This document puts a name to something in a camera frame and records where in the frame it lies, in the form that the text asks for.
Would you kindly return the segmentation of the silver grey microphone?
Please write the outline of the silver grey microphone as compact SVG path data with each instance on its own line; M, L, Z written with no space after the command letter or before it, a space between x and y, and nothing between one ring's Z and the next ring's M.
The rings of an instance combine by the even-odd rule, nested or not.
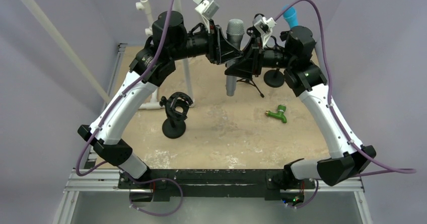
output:
M230 19L226 30L227 40L233 46L233 49L240 50L244 35L244 22L241 19ZM226 77L226 93L232 97L236 90L237 77Z

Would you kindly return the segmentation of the black shock-mount round-base stand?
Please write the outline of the black shock-mount round-base stand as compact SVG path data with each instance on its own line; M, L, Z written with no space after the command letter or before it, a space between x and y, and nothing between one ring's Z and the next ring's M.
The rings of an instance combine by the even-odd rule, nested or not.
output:
M181 137L186 131L185 120L193 100L183 92L174 92L169 98L162 96L159 104L165 107L167 116L162 124L162 133L170 139Z

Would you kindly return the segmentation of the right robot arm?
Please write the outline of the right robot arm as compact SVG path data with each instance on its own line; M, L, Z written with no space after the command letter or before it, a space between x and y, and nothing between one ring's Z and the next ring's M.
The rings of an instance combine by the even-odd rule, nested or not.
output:
M262 48L260 40L251 37L243 57L229 67L225 74L251 79L264 67L284 70L284 81L306 106L318 125L330 157L323 160L297 160L284 166L283 182L295 187L302 179L319 179L334 186L361 173L377 153L373 146L363 145L352 132L341 112L328 97L329 85L321 69L311 61L316 45L312 31L294 26L281 32L284 47Z

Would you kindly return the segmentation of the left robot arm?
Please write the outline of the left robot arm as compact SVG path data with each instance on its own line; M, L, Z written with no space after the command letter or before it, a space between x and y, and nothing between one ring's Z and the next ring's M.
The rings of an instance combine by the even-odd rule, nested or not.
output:
M205 55L223 64L242 56L213 20L187 32L182 14L171 11L161 13L152 27L153 35L129 66L119 92L93 123L78 128L98 156L127 172L137 188L150 183L149 167L121 137L140 105L175 71L177 60Z

